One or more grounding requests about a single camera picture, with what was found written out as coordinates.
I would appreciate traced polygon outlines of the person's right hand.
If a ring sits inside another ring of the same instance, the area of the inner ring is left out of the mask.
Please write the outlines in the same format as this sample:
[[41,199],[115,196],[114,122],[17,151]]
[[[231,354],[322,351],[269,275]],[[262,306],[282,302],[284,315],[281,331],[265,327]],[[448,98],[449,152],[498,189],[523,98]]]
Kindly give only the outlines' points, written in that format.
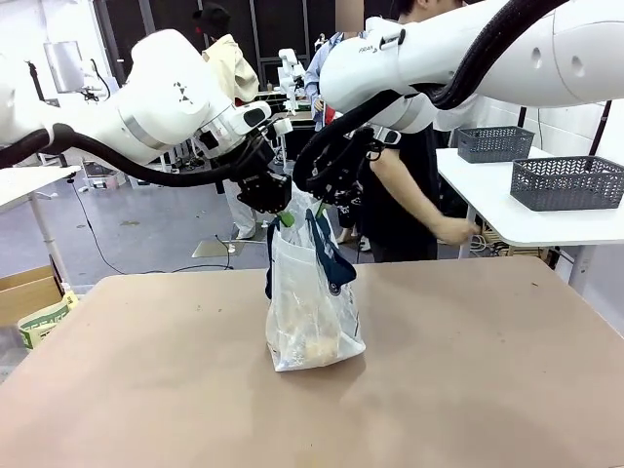
[[453,246],[470,242],[480,233],[479,226],[466,218],[442,216],[431,228],[438,240]]

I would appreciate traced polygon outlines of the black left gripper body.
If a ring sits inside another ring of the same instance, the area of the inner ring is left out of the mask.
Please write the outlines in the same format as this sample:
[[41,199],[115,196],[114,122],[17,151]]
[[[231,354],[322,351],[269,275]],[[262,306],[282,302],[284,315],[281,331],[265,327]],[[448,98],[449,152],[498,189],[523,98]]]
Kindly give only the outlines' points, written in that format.
[[239,187],[242,201],[289,201],[292,181],[288,175],[266,171],[242,179]]

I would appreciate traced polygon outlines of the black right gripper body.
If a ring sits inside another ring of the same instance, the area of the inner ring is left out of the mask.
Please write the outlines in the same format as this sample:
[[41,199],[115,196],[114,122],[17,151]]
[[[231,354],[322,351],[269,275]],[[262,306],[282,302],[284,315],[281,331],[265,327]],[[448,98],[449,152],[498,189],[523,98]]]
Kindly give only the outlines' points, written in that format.
[[355,182],[367,153],[367,130],[342,136],[323,150],[315,162],[315,188],[320,191],[346,191]]

